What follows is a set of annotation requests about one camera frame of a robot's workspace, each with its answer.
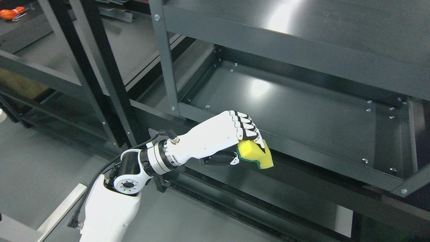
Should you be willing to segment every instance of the orange object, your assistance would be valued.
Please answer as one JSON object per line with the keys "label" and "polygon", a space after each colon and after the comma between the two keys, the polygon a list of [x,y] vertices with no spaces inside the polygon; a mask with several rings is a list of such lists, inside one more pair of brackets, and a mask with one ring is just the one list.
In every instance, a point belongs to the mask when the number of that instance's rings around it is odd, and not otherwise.
{"label": "orange object", "polygon": [[23,13],[25,10],[24,7],[16,7],[15,9],[8,10],[3,9],[0,11],[0,17],[5,20],[12,20],[14,19],[18,14]]}

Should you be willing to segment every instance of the sponge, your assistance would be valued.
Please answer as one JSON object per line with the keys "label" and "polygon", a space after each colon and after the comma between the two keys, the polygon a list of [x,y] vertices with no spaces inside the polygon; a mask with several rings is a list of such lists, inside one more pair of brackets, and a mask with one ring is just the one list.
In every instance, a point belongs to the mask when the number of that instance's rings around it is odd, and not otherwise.
{"label": "sponge", "polygon": [[257,163],[259,169],[272,167],[272,154],[265,140],[263,140],[263,143],[265,152],[252,140],[240,140],[237,144],[237,154],[239,158],[244,161]]}

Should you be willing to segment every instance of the robotic arm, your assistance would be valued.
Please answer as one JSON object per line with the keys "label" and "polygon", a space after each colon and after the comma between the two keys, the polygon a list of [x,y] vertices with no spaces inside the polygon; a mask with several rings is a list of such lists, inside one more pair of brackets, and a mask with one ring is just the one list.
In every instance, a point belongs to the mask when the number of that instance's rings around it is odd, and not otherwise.
{"label": "robotic arm", "polygon": [[110,176],[101,174],[94,183],[85,204],[80,241],[120,242],[139,208],[140,191],[151,178],[184,165],[190,158],[210,157],[241,140],[268,152],[248,115],[224,111],[184,135],[147,143],[145,149],[126,150]]}

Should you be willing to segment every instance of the gray floor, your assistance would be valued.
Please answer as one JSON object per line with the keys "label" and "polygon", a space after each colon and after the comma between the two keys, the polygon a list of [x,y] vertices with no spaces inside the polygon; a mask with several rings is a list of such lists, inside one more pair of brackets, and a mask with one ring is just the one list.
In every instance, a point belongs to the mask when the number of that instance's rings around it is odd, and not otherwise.
{"label": "gray floor", "polygon": [[[62,140],[6,120],[0,124],[0,212],[37,229],[78,183],[88,185],[105,162]],[[46,242],[79,241],[79,231],[66,227],[69,216]],[[278,240],[174,191],[162,194],[150,183],[123,241]]]}

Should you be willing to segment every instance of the cable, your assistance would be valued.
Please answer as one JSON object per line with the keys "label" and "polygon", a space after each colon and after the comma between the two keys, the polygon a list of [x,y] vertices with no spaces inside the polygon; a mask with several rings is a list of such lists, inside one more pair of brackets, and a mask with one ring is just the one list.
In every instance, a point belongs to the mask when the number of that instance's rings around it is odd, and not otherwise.
{"label": "cable", "polygon": [[[149,140],[147,140],[147,141],[145,141],[145,142],[143,142],[143,143],[141,143],[141,144],[138,144],[138,145],[136,145],[136,146],[134,146],[134,147],[132,147],[131,149],[139,149],[140,147],[142,147],[142,146],[144,146],[144,145],[146,145],[147,143],[149,143],[149,142],[152,142],[152,141],[154,141],[158,136],[160,136],[160,135],[164,135],[164,134],[166,134],[166,132],[165,131],[161,131],[161,132],[157,132],[152,138],[150,138]],[[92,189],[92,186],[94,185],[94,183],[95,183],[95,181],[97,180],[97,178],[99,177],[99,175],[100,174],[102,174],[110,165],[112,165],[113,163],[115,163],[115,161],[117,160],[117,159],[119,159],[120,158],[120,156],[121,155],[119,155],[119,156],[117,156],[117,157],[115,157],[115,158],[113,158],[110,162],[108,162],[106,165],[104,165],[97,173],[96,173],[96,175],[92,178],[92,180],[91,180],[91,183],[89,184],[89,187],[87,188],[87,190],[85,191],[85,193],[82,195],[82,198],[81,198],[81,201],[80,201],[80,203],[79,203],[79,205],[78,205],[78,207],[77,207],[77,209],[76,209],[76,211],[75,211],[75,213],[74,213],[74,215],[72,216],[72,218],[70,219],[70,221],[69,221],[69,224],[67,225],[67,227],[70,227],[70,228],[76,228],[76,227],[78,227],[78,224],[79,224],[79,221],[78,221],[78,217],[79,217],[79,213],[80,213],[80,210],[81,210],[81,208],[82,208],[82,206],[84,205],[84,203],[85,203],[85,201],[86,201],[86,199],[87,199],[87,197],[88,197],[88,194],[89,194],[89,192],[91,191],[91,189]]]}

